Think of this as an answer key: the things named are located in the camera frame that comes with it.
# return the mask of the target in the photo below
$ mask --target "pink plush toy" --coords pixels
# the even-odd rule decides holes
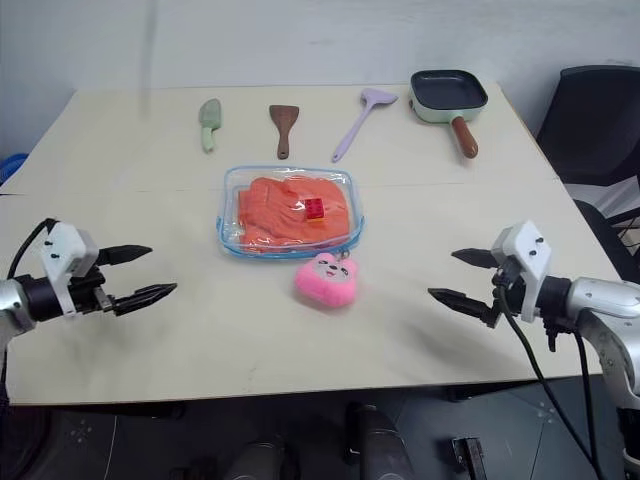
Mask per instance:
[[[300,267],[295,284],[307,297],[330,307],[341,307],[356,297],[357,271],[352,260],[336,260],[330,253],[321,253]]]

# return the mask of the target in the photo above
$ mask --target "brown spatula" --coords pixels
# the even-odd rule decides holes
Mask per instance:
[[[284,160],[289,158],[289,131],[298,119],[300,109],[291,105],[270,105],[269,113],[271,120],[278,127],[280,140],[278,142],[278,158]]]

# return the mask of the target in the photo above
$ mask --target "orange cloth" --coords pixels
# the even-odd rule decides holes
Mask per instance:
[[[322,199],[324,219],[306,220],[304,200]],[[238,192],[240,243],[249,251],[269,246],[323,242],[349,233],[349,209],[340,188],[324,178],[290,177],[284,181],[260,177]]]

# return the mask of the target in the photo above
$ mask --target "square frying pan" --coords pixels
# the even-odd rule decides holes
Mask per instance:
[[[478,144],[467,127],[487,103],[487,93],[476,77],[464,70],[423,70],[411,76],[411,108],[429,123],[449,123],[467,158],[478,154]]]

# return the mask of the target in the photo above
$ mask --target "white wall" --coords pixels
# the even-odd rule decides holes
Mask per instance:
[[[640,64],[638,0],[0,0],[2,153],[30,150],[74,89],[139,87],[154,4],[154,87],[457,66],[498,80],[535,131],[563,67]]]

